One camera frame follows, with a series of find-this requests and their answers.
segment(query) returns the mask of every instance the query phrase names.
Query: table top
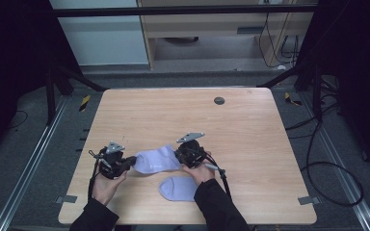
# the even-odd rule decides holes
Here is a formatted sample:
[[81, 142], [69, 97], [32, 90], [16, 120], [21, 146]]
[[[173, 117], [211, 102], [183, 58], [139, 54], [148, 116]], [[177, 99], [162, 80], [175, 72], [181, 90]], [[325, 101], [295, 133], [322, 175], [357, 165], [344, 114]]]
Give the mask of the table top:
[[[225, 100], [223, 105], [214, 102]], [[123, 157], [172, 144], [188, 132], [203, 132], [198, 142], [226, 170], [232, 199], [247, 223], [311, 224], [316, 215], [272, 93], [259, 88], [106, 90], [63, 204], [61, 223], [72, 223], [87, 203], [95, 159], [89, 154], [109, 141], [125, 146]], [[143, 175], [133, 168], [108, 208], [118, 224], [203, 224], [195, 202], [166, 200], [158, 191], [182, 170]], [[218, 182], [222, 184], [219, 174]]]

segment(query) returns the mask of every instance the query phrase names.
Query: white wall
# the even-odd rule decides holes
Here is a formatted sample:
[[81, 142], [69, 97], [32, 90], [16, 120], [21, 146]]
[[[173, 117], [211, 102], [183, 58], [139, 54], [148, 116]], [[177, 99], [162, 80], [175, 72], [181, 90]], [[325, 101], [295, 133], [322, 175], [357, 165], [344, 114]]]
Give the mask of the white wall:
[[[53, 9], [137, 7], [135, 0], [50, 0]], [[138, 16], [59, 18], [80, 65], [148, 64]]]

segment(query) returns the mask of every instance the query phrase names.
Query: black jacket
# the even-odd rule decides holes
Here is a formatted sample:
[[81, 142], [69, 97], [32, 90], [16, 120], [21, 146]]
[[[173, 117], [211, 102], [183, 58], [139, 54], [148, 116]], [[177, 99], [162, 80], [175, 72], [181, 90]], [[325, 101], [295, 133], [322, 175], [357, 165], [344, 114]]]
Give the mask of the black jacket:
[[[242, 215], [215, 179], [199, 185], [194, 197], [211, 231], [249, 231]], [[71, 224], [70, 230], [112, 230], [119, 216], [95, 199], [91, 199], [83, 214]]]

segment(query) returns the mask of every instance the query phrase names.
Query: person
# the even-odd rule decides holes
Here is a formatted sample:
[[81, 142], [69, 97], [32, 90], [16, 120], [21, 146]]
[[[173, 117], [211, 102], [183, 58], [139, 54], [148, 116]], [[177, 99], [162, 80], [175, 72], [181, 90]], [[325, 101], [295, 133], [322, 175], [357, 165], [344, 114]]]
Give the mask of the person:
[[[215, 170], [205, 165], [182, 169], [192, 176], [198, 185], [194, 200], [202, 211], [209, 231], [248, 231], [249, 226], [231, 199], [215, 179]], [[119, 216], [106, 206], [113, 198], [119, 184], [126, 179], [125, 171], [118, 179], [110, 180], [101, 174], [96, 176], [92, 199], [82, 215], [74, 221], [70, 230], [112, 230]]]

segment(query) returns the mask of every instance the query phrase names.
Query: hand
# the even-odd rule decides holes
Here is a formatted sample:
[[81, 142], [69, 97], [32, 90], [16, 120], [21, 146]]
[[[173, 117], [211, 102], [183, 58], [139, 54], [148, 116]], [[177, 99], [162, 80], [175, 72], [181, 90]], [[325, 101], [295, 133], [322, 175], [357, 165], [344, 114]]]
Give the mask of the hand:
[[114, 180], [110, 180], [101, 173], [95, 177], [94, 186], [92, 187], [92, 198], [101, 204], [107, 206], [117, 191], [117, 187], [127, 178], [127, 171]]
[[186, 173], [190, 174], [192, 178], [194, 178], [195, 183], [199, 186], [202, 182], [215, 178], [215, 170], [207, 167], [205, 164], [209, 164], [209, 161], [204, 160], [199, 167], [192, 169], [182, 165], [182, 169]]

